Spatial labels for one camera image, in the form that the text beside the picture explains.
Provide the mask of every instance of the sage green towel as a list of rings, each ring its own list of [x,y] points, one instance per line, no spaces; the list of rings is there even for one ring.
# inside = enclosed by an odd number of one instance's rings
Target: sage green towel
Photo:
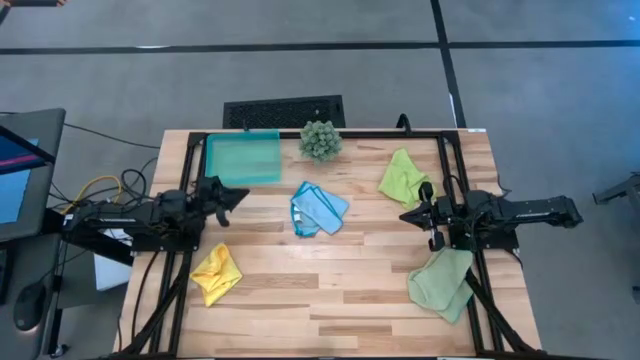
[[[400,201],[405,209],[413,210],[420,201],[418,190],[423,181],[429,181],[429,177],[413,164],[407,149],[400,148],[394,151],[378,191]]]
[[[444,248],[434,253],[425,266],[409,274],[409,298],[455,324],[473,295],[464,281],[472,261],[466,250]]]

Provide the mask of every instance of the gray carpet floor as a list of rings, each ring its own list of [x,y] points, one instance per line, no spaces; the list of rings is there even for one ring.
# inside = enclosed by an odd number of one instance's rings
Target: gray carpet floor
[[[640,39],[633,0],[440,2],[450,41]],[[13,9],[0,25],[0,48],[332,41],[437,34],[423,0],[72,1]],[[640,49],[452,57],[467,125],[488,130],[510,198],[566,194],[585,219],[575,230],[518,230],[544,348],[637,359],[640,228],[626,201],[596,206],[591,194],[640,168]],[[343,96],[348,127],[391,127],[400,112],[414,127],[455,126],[437,49],[0,56],[0,111],[63,107],[69,123],[154,145],[165,129],[221,127],[227,101],[333,94]],[[66,128],[54,180],[72,196],[156,155]],[[123,296],[114,289],[65,314],[64,359],[111,350]]]

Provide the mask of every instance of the microfiber cloth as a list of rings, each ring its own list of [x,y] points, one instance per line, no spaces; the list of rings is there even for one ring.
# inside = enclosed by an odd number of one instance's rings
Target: microfiber cloth
[[[412,210],[420,200],[418,190],[424,181],[429,181],[429,177],[416,168],[407,149],[401,148],[393,153],[378,191],[400,201],[405,209]]]
[[[242,279],[242,273],[236,267],[229,249],[224,244],[218,244],[211,250],[209,256],[189,276],[202,287],[204,303],[207,307],[218,301]]]
[[[409,274],[409,298],[455,324],[473,295],[464,281],[472,261],[466,250],[444,248],[434,253],[425,266]]]
[[[349,208],[345,200],[305,181],[291,198],[291,221],[298,236],[314,236],[322,229],[333,235],[342,227]]]

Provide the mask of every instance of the butcher block tabletop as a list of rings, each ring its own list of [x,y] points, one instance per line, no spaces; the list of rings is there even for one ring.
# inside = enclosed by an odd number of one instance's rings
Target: butcher block tabletop
[[[151,195],[179,187],[191,131],[165,132]],[[471,188],[500,193],[488,134],[459,134]],[[227,228],[215,216],[207,219],[191,269],[223,242],[244,277],[209,308],[200,288],[189,281],[178,356],[474,355],[466,309],[450,325],[409,300],[407,275],[431,256],[430,235],[398,220],[406,210],[377,190],[393,152],[404,147],[444,194],[436,141],[345,139],[340,155],[322,165],[303,158],[298,142],[281,140],[280,184],[250,187],[251,193],[228,214]],[[455,169],[451,148],[448,154]],[[199,159],[196,151],[191,180]],[[344,225],[333,236],[322,230],[313,238],[294,234],[290,199],[303,181],[349,202]],[[133,308],[151,256],[135,258],[120,320],[124,346],[131,339]],[[526,342],[539,347],[520,265],[501,250],[486,250],[485,256],[496,305]],[[155,309],[164,259],[160,253],[149,272],[137,331]],[[177,256],[174,275],[180,263]],[[484,344],[490,348],[486,313],[477,304]],[[167,314],[160,351],[168,348],[173,308]]]

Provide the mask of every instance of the lime green towel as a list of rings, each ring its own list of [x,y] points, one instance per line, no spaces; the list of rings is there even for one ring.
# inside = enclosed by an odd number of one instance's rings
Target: lime green towel
[[[429,177],[416,168],[407,149],[402,148],[393,153],[378,191],[400,201],[405,209],[412,210],[420,200],[418,190],[423,181],[429,181]]]
[[[409,274],[409,298],[455,324],[473,295],[464,281],[472,261],[470,251],[444,248],[434,253],[425,266]]]

